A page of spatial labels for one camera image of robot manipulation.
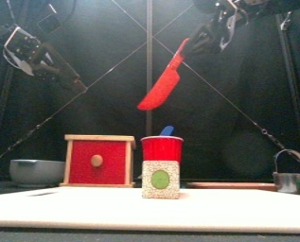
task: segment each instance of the red wooden box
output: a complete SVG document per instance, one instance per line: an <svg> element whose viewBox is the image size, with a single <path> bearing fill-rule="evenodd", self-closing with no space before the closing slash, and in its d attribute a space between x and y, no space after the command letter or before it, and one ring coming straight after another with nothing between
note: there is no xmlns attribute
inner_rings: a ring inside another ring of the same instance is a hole
<svg viewBox="0 0 300 242"><path fill-rule="evenodd" d="M133 186L133 136L65 135L69 186Z"/></svg>

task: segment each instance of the black curtain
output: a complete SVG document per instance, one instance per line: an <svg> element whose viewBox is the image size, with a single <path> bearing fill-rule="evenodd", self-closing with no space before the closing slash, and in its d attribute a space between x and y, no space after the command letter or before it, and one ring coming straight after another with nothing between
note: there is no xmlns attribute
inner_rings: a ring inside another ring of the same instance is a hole
<svg viewBox="0 0 300 242"><path fill-rule="evenodd" d="M12 21L4 2L0 25ZM48 3L63 25L43 34L36 22L47 15ZM134 136L137 177L142 166L139 140L147 122L146 114L137 110L147 85L147 1L22 0L12 4L18 19L26 12L22 27L51 43L81 74L89 91L65 106L77 96L70 83L59 78L39 80L12 69L0 48L0 153L61 110L0 159L0 174L8 176L10 159L65 161L63 135L70 133ZM182 40L210 18L192 0L153 1L153 82ZM300 9L293 12L288 36L300 94ZM279 148L252 121L287 148L300 151L300 127L276 17L268 15L241 26L220 54L193 57L186 63L192 68L178 68L180 83L166 103L151 112L151 134L173 125L174 135L184 138L181 178L269 181ZM296 163L283 164L281 168L300 170Z"/></svg>

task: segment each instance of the red cup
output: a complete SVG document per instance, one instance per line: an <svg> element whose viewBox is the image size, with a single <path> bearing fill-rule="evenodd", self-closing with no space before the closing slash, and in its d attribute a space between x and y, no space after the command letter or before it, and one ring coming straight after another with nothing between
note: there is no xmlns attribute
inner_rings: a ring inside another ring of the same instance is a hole
<svg viewBox="0 0 300 242"><path fill-rule="evenodd" d="M177 161L181 163L184 139L174 136L149 136L141 141L145 161Z"/></svg>

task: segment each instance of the blue object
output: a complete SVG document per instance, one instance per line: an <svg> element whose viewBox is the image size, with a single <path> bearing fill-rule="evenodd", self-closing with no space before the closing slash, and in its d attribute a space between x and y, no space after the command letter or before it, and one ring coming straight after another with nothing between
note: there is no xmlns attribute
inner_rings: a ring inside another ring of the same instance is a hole
<svg viewBox="0 0 300 242"><path fill-rule="evenodd" d="M160 136L172 136L173 135L173 131L174 131L174 127L173 126L168 126L161 131Z"/></svg>

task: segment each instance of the pot handle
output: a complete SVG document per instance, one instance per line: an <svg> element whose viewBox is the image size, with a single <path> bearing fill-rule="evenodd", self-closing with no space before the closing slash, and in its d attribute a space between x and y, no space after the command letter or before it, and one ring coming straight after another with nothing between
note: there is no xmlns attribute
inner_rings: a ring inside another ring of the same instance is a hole
<svg viewBox="0 0 300 242"><path fill-rule="evenodd" d="M275 155L275 167L276 167L276 173L277 173L277 158L281 153L287 152L289 155L293 156L295 160L300 163L300 153L293 149L283 149L280 152Z"/></svg>

